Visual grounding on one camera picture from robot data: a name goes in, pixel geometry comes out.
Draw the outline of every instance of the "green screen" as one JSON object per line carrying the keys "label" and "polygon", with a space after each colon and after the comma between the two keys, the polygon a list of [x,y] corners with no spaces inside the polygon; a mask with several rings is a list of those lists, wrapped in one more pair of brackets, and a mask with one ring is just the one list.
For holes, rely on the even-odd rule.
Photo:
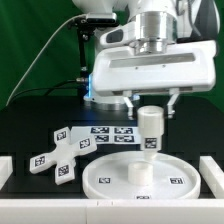
{"label": "green screen", "polygon": [[[224,2],[216,0],[221,20],[219,55],[215,58],[217,83],[206,97],[224,111]],[[1,0],[0,3],[0,109],[22,75],[54,31],[67,19],[81,12],[71,0]],[[89,71],[94,62],[93,41],[86,45]],[[51,42],[18,91],[52,87],[79,76],[79,51],[76,29],[65,27]],[[44,94],[32,92],[30,95]],[[76,91],[55,91],[58,95],[75,95]]]}

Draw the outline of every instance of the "blue light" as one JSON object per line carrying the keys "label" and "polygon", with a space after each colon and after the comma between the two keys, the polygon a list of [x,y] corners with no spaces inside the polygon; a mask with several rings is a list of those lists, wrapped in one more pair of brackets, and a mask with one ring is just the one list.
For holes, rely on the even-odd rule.
{"label": "blue light", "polygon": [[92,92],[92,76],[89,75],[89,85],[88,85],[88,97],[91,97],[91,92]]}

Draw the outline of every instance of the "white cross-shaped piece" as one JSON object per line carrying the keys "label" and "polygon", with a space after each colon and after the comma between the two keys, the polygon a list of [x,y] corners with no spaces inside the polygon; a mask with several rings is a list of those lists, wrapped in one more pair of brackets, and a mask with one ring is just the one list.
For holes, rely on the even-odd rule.
{"label": "white cross-shaped piece", "polygon": [[68,127],[54,132],[56,148],[51,153],[44,153],[30,159],[30,172],[44,171],[57,164],[55,182],[57,185],[75,179],[74,167],[76,156],[83,156],[97,149],[93,135],[71,144],[71,133]]}

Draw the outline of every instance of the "black tabletop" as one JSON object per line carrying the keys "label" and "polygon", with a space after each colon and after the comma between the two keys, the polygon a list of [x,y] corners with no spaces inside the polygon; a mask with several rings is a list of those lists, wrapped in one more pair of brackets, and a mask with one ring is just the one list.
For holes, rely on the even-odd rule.
{"label": "black tabletop", "polygon": [[[168,98],[145,97],[140,105],[164,107]],[[224,114],[203,98],[181,97],[176,115],[165,122],[162,152],[199,167],[201,155],[211,155],[224,165]],[[12,156],[13,174],[0,198],[86,198],[82,172],[103,155],[139,150],[139,145],[98,145],[96,152],[77,157],[76,179],[57,186],[52,167],[39,174],[29,172],[30,158],[51,152],[54,131],[72,126],[136,126],[126,111],[102,111],[85,107],[76,97],[23,97],[0,111],[0,156]],[[213,197],[203,182],[201,197]]]}

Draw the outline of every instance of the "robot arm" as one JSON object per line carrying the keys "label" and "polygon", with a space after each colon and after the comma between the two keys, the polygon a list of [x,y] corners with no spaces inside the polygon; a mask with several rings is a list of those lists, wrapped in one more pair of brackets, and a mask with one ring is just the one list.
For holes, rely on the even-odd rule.
{"label": "robot arm", "polygon": [[213,0],[73,2],[84,12],[129,12],[124,26],[96,32],[101,52],[94,63],[92,90],[98,95],[177,96],[215,85],[220,22]]}

